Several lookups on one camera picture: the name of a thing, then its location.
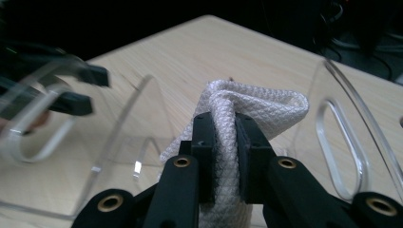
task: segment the dark background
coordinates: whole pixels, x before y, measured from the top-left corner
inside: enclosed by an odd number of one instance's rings
[[[9,0],[2,12],[5,29],[1,36],[62,48],[88,60],[158,31],[212,14],[291,45],[329,55],[327,57],[339,62],[343,62],[344,57],[345,64],[360,68],[362,66],[346,60],[356,62],[359,58],[360,63],[373,66],[370,62],[374,60],[376,46],[384,42],[385,32],[403,33],[402,2]],[[340,8],[343,13],[336,18]],[[332,44],[333,38],[354,42],[359,48],[351,48],[354,53],[348,48],[337,50],[340,47]],[[402,43],[393,41],[400,50]],[[393,56],[401,57],[399,52]],[[378,61],[378,70],[370,73],[382,74],[389,80],[399,76],[403,69],[395,69],[396,60],[386,63],[388,58],[382,57],[385,63]]]

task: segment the black cable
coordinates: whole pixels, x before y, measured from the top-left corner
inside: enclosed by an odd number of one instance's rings
[[[343,60],[343,57],[341,56],[340,52],[338,52],[336,49],[334,49],[333,47],[330,47],[330,46],[327,46],[326,48],[328,48],[329,50],[334,52],[338,57],[338,60],[336,60],[336,61],[341,63],[341,61]]]
[[[388,81],[391,81],[391,80],[392,80],[392,76],[393,76],[393,71],[392,71],[391,66],[389,66],[389,64],[386,63],[386,61],[383,60],[383,59],[381,59],[380,57],[375,56],[375,55],[373,55],[373,57],[374,57],[376,60],[378,60],[379,62],[381,62],[381,63],[388,69],[387,80],[388,80]]]
[[[394,34],[394,33],[391,33],[391,32],[386,32],[385,34],[387,36],[391,37],[391,38],[394,38],[395,40],[403,41],[403,35]]]
[[[266,27],[269,30],[270,35],[272,37],[275,37],[275,35],[273,34],[273,31],[270,29],[269,20],[267,19],[266,7],[264,6],[263,0],[260,0],[260,2],[261,2],[261,7],[263,8],[263,16],[264,16],[264,21],[266,22]]]
[[[343,42],[337,40],[336,38],[332,38],[332,43],[340,48],[351,49],[351,50],[360,50],[361,47],[357,44],[351,44],[347,42]],[[403,52],[402,45],[393,45],[393,46],[377,46],[375,50],[377,52],[385,52],[385,53],[401,53]]]

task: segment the table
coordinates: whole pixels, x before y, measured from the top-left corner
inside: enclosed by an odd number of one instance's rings
[[[191,119],[208,82],[231,77],[239,83],[307,94],[322,60],[311,52],[206,15],[90,62],[119,72],[129,81],[132,74],[153,75],[161,88],[174,134],[178,135]],[[337,67],[361,95],[403,163],[403,87],[348,66]],[[282,147],[291,141],[293,133],[291,128],[271,144]],[[253,227],[265,226],[260,209],[255,207]],[[0,222],[4,227],[18,223],[3,218]]]

